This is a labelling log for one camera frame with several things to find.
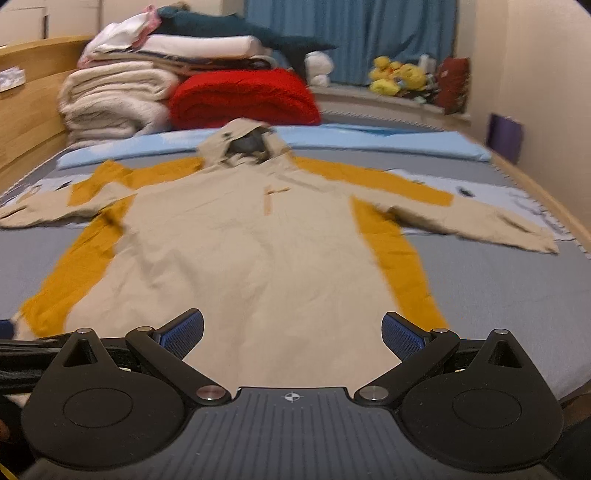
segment stack of blankets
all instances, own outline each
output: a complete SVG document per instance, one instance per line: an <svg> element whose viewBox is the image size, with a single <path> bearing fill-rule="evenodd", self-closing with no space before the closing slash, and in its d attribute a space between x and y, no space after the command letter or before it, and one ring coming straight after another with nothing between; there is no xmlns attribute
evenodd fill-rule
<svg viewBox="0 0 591 480"><path fill-rule="evenodd" d="M186 5L147 7L104 28L86 46L80 70L66 80L59 107L71 131L70 148L169 126L221 127L240 117L317 125L320 112L306 83L329 82L332 62L316 51L328 48L334 46L280 35L237 15L202 15ZM273 50L293 71L278 68Z"/></svg>
<svg viewBox="0 0 591 480"><path fill-rule="evenodd" d="M64 82L58 107L70 130L70 149L170 129L162 101L178 77L150 61L126 61L78 70Z"/></svg>

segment red blanket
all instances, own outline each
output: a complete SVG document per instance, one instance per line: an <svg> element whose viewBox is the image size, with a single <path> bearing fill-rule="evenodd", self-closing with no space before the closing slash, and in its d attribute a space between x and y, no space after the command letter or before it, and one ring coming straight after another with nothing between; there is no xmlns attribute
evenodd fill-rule
<svg viewBox="0 0 591 480"><path fill-rule="evenodd" d="M175 128L221 127L236 118L270 125L318 125L314 97L284 69L230 70L195 75L170 99Z"/></svg>

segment beige jacket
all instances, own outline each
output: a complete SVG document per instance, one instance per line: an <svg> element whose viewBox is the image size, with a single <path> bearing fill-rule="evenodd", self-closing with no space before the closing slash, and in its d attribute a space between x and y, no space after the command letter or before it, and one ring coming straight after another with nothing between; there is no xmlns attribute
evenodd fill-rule
<svg viewBox="0 0 591 480"><path fill-rule="evenodd" d="M550 231L514 213L295 158L274 134L272 159L226 158L228 142L259 125L234 121L204 142L204 168L199 159L135 171L105 163L82 184L0 209L7 228L95 216L23 305L20 337L79 327L122 336L196 307L205 333L186 361L231 392L352 393L399 361L381 340L386 312L427 330L446 324L397 220L556 252Z"/></svg>

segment beige fleece blanket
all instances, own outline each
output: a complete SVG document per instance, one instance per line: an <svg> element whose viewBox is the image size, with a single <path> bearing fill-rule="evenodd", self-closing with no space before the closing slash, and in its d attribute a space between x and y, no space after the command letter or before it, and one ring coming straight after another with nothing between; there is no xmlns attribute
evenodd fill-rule
<svg viewBox="0 0 591 480"><path fill-rule="evenodd" d="M65 113L67 106L96 93L157 102L169 98L178 85L174 73L155 68L151 61L124 61L72 73L61 87L58 105Z"/></svg>
<svg viewBox="0 0 591 480"><path fill-rule="evenodd" d="M168 108L122 92L84 95L62 113L71 149L169 129Z"/></svg>

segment dark green blanket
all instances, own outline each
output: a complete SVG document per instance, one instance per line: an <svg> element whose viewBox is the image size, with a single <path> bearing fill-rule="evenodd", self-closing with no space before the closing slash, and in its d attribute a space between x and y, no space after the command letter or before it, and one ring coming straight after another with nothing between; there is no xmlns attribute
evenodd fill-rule
<svg viewBox="0 0 591 480"><path fill-rule="evenodd" d="M177 7L158 9L162 24L154 31L157 34L182 37L238 37L251 35L258 38L264 47L283 53L295 72L306 81L306 54L316 50L332 50L334 45L314 37L286 36L265 27L253 25L238 15L214 17L189 12Z"/></svg>

